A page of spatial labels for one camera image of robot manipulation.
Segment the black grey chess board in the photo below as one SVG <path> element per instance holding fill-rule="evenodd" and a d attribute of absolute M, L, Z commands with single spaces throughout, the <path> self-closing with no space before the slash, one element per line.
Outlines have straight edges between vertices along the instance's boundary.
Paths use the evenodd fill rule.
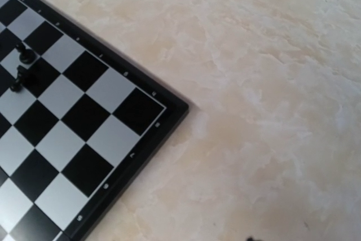
<path fill-rule="evenodd" d="M 44 1 L 1 0 L 1 239 L 86 239 L 188 111 Z"/>

